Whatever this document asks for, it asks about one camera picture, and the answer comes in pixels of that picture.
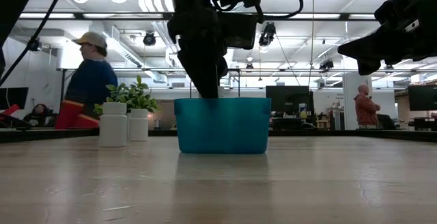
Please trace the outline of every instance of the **bald man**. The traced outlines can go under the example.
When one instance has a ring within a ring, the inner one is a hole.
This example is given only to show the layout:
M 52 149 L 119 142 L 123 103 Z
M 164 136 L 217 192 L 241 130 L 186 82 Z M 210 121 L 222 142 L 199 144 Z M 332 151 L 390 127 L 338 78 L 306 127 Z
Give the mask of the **bald man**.
M 373 101 L 367 97 L 369 95 L 369 87 L 367 85 L 360 85 L 358 92 L 359 94 L 355 97 L 355 111 L 358 125 L 361 129 L 376 129 L 378 125 L 376 111 L 379 111 L 381 107 L 374 104 Z

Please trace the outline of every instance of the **potted plant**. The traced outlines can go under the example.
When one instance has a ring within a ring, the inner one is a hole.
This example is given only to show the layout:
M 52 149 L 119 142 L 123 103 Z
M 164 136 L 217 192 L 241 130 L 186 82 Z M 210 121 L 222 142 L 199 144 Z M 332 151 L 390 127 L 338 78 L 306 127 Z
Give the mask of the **potted plant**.
M 111 90 L 111 97 L 108 97 L 103 105 L 95 104 L 94 107 L 95 112 L 102 114 L 98 143 L 100 147 L 125 146 L 128 134 L 127 104 L 120 101 L 125 100 L 124 96 L 127 96 L 126 85 L 108 85 L 107 88 Z
M 145 91 L 149 87 L 141 82 L 141 77 L 137 76 L 137 82 L 130 85 L 126 104 L 130 111 L 129 139 L 131 141 L 147 141 L 149 135 L 149 113 L 158 109 L 154 98 L 150 97 Z
M 130 87 L 125 83 L 121 83 L 118 87 L 107 85 L 111 92 L 111 97 L 107 98 L 107 102 L 126 104 L 129 117 L 128 137 L 131 141 L 147 141 L 149 130 L 148 113 L 158 110 L 156 100 L 150 97 L 150 92 L 145 93 L 149 87 L 141 81 L 141 77 L 137 76 L 137 82 L 130 85 Z M 95 104 L 94 111 L 102 114 L 102 106 Z

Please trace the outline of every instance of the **blue shirt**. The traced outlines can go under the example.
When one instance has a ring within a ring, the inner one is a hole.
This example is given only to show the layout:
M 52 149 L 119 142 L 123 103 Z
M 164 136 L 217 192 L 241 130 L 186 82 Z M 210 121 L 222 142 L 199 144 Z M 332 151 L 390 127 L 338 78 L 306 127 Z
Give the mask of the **blue shirt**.
M 66 100 L 94 106 L 111 96 L 107 85 L 118 85 L 117 76 L 106 61 L 85 59 L 73 74 L 68 85 Z

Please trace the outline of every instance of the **spotlight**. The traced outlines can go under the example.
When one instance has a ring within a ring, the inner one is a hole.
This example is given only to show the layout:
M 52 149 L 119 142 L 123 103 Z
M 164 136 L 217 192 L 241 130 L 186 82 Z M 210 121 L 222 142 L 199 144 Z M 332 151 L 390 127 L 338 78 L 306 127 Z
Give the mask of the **spotlight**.
M 38 52 L 42 50 L 42 44 L 40 39 L 36 39 L 33 42 L 29 42 L 29 50 L 33 52 Z
M 385 66 L 384 69 L 386 69 L 386 70 L 394 70 L 395 68 L 393 67 L 393 65 L 388 64 L 388 65 Z
M 246 69 L 253 70 L 253 64 L 247 64 Z
M 143 43 L 146 46 L 154 46 L 156 43 L 155 32 L 147 31 L 143 39 Z
M 270 43 L 272 43 L 274 39 L 275 34 L 276 34 L 276 27 L 274 26 L 274 23 L 267 23 L 261 33 L 261 37 L 259 38 L 259 45 L 260 46 L 270 45 Z
M 330 69 L 334 68 L 334 62 L 332 60 L 325 61 L 320 64 L 319 69 L 323 70 L 323 72 L 327 72 Z

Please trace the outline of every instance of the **red jacket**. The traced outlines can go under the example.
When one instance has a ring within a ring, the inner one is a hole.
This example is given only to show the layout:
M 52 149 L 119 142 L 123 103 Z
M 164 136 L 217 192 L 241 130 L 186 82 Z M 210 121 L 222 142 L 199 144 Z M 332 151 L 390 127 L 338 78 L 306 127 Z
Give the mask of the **red jacket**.
M 376 118 L 376 111 L 378 107 L 373 101 L 359 94 L 355 97 L 355 111 L 358 125 L 378 125 L 378 119 Z

